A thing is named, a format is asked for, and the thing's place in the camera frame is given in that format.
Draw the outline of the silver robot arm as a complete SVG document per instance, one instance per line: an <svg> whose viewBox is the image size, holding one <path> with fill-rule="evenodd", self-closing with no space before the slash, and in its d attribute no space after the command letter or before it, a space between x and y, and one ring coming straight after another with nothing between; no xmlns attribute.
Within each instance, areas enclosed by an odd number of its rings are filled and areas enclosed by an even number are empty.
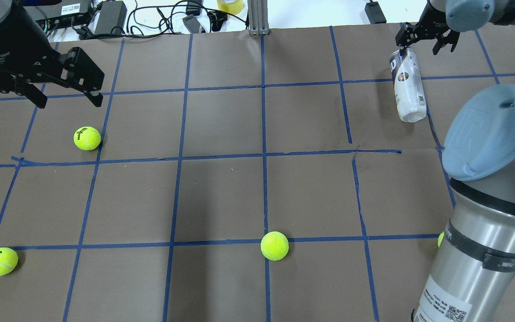
<svg viewBox="0 0 515 322"><path fill-rule="evenodd" d="M396 89L409 45L435 39L433 53L456 48L461 33L485 24L515 25L515 0L430 0L417 24L395 37ZM456 206L411 322L489 322L515 276L515 85L472 97L446 135L442 165Z"/></svg>
<svg viewBox="0 0 515 322"><path fill-rule="evenodd" d="M43 109L47 97L36 85L51 82L78 90L100 107L104 76L82 48L56 51L22 0L0 0L0 93L15 93Z"/></svg>

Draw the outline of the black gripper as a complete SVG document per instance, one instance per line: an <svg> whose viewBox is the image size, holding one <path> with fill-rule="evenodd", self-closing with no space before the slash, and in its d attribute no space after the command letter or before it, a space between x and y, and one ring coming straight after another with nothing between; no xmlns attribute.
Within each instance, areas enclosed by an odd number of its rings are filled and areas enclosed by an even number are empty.
<svg viewBox="0 0 515 322"><path fill-rule="evenodd" d="M19 49L0 53L0 93L16 93L44 109L47 96L36 83L51 82L83 93L95 106L102 106L105 74L81 47L61 54L52 47Z"/></svg>
<svg viewBox="0 0 515 322"><path fill-rule="evenodd" d="M437 55L441 48L450 45L450 52L453 52L458 44L460 32L449 31L446 23L446 13L437 9L425 9L416 25L401 24L395 43L399 49L399 55L405 56L407 49L413 43L424 39L436 39L432 53Z"/></svg>

